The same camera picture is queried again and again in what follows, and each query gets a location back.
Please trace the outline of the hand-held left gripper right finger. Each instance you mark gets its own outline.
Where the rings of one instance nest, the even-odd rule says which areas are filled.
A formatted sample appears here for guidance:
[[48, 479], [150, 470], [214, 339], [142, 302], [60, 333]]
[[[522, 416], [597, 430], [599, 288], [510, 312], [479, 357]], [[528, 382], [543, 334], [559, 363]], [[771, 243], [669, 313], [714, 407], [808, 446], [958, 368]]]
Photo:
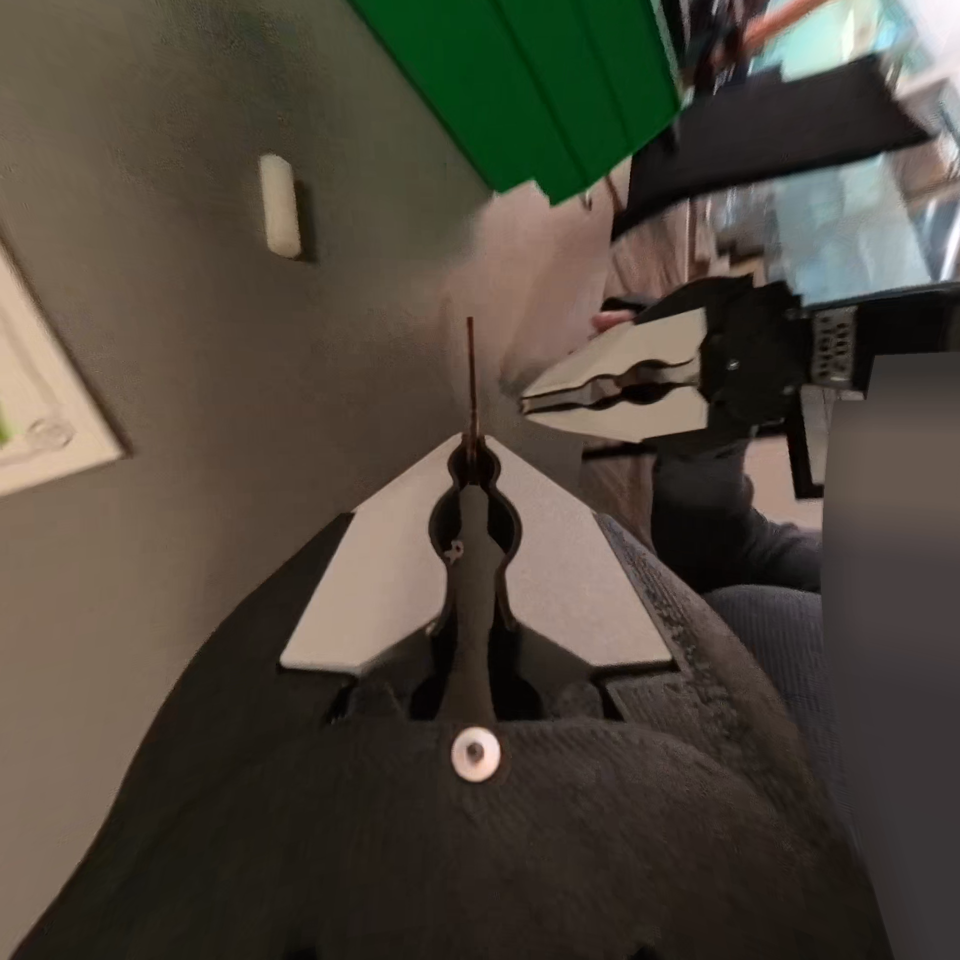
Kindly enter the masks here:
[[547, 704], [582, 683], [673, 674], [662, 628], [598, 515], [496, 438], [486, 448], [518, 532], [504, 570], [516, 675]]

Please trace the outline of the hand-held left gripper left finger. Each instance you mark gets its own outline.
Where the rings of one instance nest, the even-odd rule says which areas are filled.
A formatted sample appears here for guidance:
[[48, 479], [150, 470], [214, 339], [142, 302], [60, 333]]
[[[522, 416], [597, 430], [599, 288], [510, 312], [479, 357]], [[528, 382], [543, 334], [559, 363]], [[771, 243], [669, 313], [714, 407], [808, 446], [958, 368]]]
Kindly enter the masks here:
[[389, 679], [402, 698], [436, 672], [435, 640], [456, 628], [450, 574], [462, 565], [455, 434], [350, 514], [279, 666]]

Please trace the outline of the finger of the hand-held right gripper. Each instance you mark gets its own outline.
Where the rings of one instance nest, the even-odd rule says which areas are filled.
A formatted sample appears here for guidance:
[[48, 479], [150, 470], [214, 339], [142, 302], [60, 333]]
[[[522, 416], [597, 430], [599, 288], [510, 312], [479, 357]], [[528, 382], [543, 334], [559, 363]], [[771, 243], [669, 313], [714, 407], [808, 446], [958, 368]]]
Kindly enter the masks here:
[[618, 399], [602, 409], [575, 406], [568, 410], [525, 413], [535, 425], [600, 440], [637, 444], [700, 431], [709, 424], [710, 405], [693, 386], [668, 390], [654, 403]]
[[546, 369], [523, 391], [528, 407], [590, 407], [678, 387], [699, 387], [707, 314], [695, 309], [624, 321]]

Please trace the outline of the wooden arc part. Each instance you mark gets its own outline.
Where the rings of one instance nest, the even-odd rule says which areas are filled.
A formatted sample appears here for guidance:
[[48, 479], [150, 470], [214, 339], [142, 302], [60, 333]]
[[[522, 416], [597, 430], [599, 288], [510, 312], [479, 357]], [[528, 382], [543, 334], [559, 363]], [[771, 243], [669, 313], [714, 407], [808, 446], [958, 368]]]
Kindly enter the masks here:
[[468, 370], [468, 427], [466, 432], [466, 457], [468, 462], [475, 464], [479, 435], [479, 414], [476, 377], [475, 327], [473, 316], [467, 316], [465, 320], [465, 329]]

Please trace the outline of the person's right forearm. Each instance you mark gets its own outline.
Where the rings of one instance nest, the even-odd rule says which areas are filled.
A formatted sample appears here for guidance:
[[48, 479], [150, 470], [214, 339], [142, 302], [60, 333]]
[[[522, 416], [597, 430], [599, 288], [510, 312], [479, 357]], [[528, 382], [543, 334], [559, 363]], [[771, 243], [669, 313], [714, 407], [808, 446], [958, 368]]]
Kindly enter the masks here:
[[822, 535], [769, 519], [745, 470], [749, 442], [659, 454], [651, 534], [658, 558], [697, 594], [739, 586], [820, 594]]

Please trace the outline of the person's leg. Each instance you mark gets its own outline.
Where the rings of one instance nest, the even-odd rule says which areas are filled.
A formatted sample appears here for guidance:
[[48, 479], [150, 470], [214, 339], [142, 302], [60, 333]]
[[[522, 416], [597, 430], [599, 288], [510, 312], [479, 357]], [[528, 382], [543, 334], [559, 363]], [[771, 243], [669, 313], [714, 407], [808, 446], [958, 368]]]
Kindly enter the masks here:
[[798, 729], [827, 813], [846, 813], [846, 771], [837, 741], [834, 690], [819, 593], [784, 586], [738, 584], [703, 599], [766, 674]]

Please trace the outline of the black flat panel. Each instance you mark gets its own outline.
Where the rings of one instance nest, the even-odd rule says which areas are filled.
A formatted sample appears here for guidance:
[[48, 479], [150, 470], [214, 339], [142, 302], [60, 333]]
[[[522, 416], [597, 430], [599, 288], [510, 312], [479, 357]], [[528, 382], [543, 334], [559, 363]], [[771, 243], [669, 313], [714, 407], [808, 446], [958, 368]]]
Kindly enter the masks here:
[[895, 94], [878, 54], [793, 80], [750, 76], [694, 100], [633, 155], [610, 241], [686, 200], [864, 162], [936, 135], [920, 99]]

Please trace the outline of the green plastic bin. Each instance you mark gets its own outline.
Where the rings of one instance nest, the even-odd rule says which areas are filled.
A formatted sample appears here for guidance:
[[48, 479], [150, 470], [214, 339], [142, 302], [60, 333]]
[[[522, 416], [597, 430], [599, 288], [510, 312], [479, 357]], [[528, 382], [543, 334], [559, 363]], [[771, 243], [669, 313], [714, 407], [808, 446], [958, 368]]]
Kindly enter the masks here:
[[659, 2], [354, 1], [350, 6], [497, 194], [556, 207], [679, 117]]

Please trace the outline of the white instruction booklet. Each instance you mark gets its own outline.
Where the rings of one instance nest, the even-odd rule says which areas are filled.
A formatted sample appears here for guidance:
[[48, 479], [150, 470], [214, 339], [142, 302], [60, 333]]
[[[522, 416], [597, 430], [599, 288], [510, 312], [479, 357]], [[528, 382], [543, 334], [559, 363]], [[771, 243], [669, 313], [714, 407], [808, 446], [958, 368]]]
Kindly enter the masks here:
[[1, 247], [1, 496], [126, 456], [98, 402]]

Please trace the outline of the white wax cylinder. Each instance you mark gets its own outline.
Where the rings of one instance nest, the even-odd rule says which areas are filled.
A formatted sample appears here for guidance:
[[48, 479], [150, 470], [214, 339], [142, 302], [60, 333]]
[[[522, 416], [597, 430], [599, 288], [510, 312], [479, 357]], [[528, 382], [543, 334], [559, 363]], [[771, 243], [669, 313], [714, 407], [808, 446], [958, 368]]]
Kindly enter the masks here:
[[258, 173], [267, 249], [296, 260], [303, 253], [303, 242], [294, 170], [286, 159], [269, 152], [259, 157]]

